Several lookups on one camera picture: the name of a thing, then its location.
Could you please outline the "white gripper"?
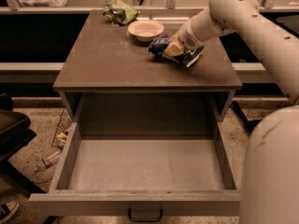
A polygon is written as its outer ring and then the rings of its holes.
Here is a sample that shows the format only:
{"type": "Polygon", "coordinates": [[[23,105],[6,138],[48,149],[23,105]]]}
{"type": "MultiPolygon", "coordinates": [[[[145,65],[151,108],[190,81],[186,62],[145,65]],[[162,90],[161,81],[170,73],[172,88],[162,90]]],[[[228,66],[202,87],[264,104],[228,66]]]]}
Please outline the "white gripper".
{"type": "Polygon", "coordinates": [[[172,59],[184,56],[187,59],[198,57],[204,45],[192,30],[192,21],[186,21],[181,28],[170,38],[170,43],[163,51],[163,57],[172,59]]]}

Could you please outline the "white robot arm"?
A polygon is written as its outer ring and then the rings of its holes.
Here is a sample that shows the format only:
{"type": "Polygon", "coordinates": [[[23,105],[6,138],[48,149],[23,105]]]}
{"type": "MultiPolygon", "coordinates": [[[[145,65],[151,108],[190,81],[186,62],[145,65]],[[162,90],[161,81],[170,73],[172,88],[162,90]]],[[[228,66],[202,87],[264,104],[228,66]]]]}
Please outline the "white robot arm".
{"type": "Polygon", "coordinates": [[[278,85],[291,105],[271,113],[249,138],[240,190],[240,224],[299,224],[299,40],[260,14],[256,0],[208,0],[170,38],[164,54],[194,51],[237,32],[259,62],[250,82],[278,85]]]}

